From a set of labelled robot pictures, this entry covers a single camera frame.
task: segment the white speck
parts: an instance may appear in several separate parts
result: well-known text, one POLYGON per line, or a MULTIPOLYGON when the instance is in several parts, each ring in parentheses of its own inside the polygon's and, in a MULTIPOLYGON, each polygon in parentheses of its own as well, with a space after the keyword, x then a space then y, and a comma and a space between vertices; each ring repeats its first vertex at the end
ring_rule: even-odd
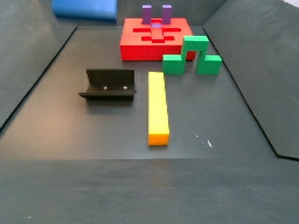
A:
POLYGON ((212 145, 211 145, 211 141, 208 140, 208 145, 210 145, 210 147, 212 148, 212 145))

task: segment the gray wall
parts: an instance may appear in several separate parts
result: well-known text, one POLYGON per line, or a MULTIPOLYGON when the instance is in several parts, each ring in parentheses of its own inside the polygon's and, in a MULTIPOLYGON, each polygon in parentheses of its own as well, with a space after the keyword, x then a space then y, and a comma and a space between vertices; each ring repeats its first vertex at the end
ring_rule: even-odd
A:
POLYGON ((0 0, 0 129, 75 28, 51 1, 0 0))
POLYGON ((299 10, 228 0, 203 27, 276 153, 299 158, 299 10))
POLYGON ((118 25, 123 25, 126 18, 140 18, 143 4, 151 4, 154 6, 154 16, 160 18, 163 4, 171 4, 172 16, 175 18, 187 18, 190 25, 203 25, 226 1, 227 0, 119 0, 116 23, 118 25))

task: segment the dark gray surface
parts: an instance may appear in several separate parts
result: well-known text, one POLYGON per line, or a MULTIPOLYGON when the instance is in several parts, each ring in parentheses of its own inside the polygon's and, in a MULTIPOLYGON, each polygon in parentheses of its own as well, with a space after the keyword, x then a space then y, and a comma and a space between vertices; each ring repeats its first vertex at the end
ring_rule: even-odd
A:
POLYGON ((163 4, 172 5, 172 16, 187 18, 190 25, 203 25, 218 8, 227 0, 188 0, 186 1, 159 1, 159 0, 120 0, 118 1, 116 23, 124 25, 126 18, 140 18, 143 4, 154 6, 154 17, 160 18, 163 4))
POLYGON ((0 129, 75 28, 57 23, 51 1, 0 0, 0 129))
POLYGON ((76 30, 0 134, 0 158, 274 158, 226 67, 219 76, 198 76, 192 62, 184 76, 166 78, 170 145, 147 146, 147 74, 162 71, 162 62, 122 62, 122 30, 76 30), (79 97, 89 67, 135 69, 132 104, 79 97))
POLYGON ((280 156, 299 158, 299 10, 230 0, 204 29, 280 156))
POLYGON ((1 222, 298 224, 298 173, 278 159, 1 161, 1 222))

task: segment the blue object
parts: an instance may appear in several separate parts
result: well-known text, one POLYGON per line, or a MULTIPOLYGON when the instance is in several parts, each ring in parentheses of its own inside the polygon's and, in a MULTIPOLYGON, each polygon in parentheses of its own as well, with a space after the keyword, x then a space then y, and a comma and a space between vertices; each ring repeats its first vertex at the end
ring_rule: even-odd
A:
POLYGON ((57 17, 118 20, 118 0, 52 0, 57 17))
POLYGON ((163 25, 162 24, 152 24, 152 28, 162 28, 163 25))

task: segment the toy block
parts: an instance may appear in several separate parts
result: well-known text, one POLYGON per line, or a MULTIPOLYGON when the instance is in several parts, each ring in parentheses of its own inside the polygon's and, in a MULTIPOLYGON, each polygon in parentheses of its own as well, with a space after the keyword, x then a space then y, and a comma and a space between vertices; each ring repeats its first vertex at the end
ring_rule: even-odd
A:
POLYGON ((152 23, 152 5, 143 5, 143 25, 152 23))
POLYGON ((187 52, 202 52, 206 54, 210 40, 207 36, 184 36, 182 45, 182 57, 186 59, 187 52))
POLYGON ((148 73, 148 145, 167 145, 170 124, 164 90, 164 74, 148 73))
POLYGON ((206 55, 210 39, 207 36, 183 37, 182 54, 163 56, 163 72, 166 74, 183 74, 187 53, 199 52, 196 74, 218 74, 222 58, 219 55, 206 55))
POLYGON ((163 56, 163 72, 166 74, 184 74, 184 65, 186 60, 182 55, 170 55, 163 56))
POLYGON ((172 20, 172 9, 174 7, 170 4, 163 5, 163 24, 168 25, 172 20))
MULTIPOLYGON (((186 18, 172 18, 171 24, 162 24, 160 18, 152 18, 151 24, 143 24, 142 18, 127 18, 119 43, 122 60, 163 60, 164 54, 180 54, 183 36, 191 36, 192 30, 186 18), (156 41, 156 33, 163 35, 156 41)), ((195 59, 195 52, 187 53, 187 60, 195 59)))
POLYGON ((198 62, 196 74, 219 74, 222 58, 219 55, 206 55, 204 59, 198 62))

